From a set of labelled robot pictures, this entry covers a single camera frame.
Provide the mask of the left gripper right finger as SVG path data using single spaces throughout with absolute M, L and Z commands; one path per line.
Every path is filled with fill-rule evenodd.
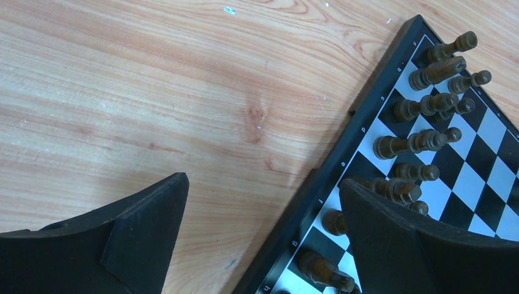
M 517 293 L 518 243 L 395 204 L 352 179 L 340 203 L 363 293 Z

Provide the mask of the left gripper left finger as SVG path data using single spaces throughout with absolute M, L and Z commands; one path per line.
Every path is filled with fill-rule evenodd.
M 2 293 L 160 293 L 189 192 L 174 173 L 40 230 L 1 234 Z

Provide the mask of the black white chessboard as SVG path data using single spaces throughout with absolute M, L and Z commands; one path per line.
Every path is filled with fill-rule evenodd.
M 401 100 L 449 92 L 444 80 L 420 91 L 409 84 L 412 72 L 429 65 L 427 52 L 442 42 L 421 15 L 405 21 L 349 109 L 350 120 L 319 168 L 311 170 L 234 288 L 235 293 L 334 293 L 298 268 L 306 250 L 357 278 L 349 239 L 329 234 L 322 217 L 340 209 L 339 184 L 347 177 L 390 179 L 399 164 L 435 165 L 439 178 L 422 182 L 421 199 L 437 221 L 495 238 L 518 240 L 518 129 L 480 86 L 461 93 L 474 108 L 446 119 L 420 115 L 394 118 Z M 439 151 L 377 158 L 374 141 L 406 138 L 425 129 L 456 127 L 461 139 Z

